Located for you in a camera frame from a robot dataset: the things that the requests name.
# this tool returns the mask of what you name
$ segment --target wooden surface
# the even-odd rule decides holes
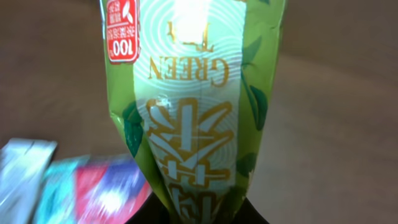
[[[249,192],[272,224],[398,223],[394,1],[291,0]],[[108,116],[96,1],[0,3],[0,143],[126,152]]]

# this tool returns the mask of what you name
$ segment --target snack wrapper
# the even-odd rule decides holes
[[[126,223],[152,193],[130,155],[51,164],[34,224]]]
[[[55,141],[12,138],[0,150],[1,223],[30,223]]]
[[[172,223],[229,223],[256,165],[284,0],[100,0],[111,118]]]

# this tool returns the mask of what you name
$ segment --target red sticker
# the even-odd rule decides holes
[[[135,62],[139,56],[138,0],[106,4],[106,43],[111,62]]]

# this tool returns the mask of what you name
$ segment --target black base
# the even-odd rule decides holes
[[[162,202],[151,194],[147,201],[142,205],[140,210],[127,222],[127,224],[169,224],[169,213],[163,206]],[[241,209],[236,214],[235,219],[231,224],[269,224],[253,207],[253,205],[246,198],[242,204]]]

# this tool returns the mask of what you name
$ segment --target green tea package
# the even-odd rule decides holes
[[[171,223],[229,223],[256,165],[284,0],[100,0],[111,118]]]

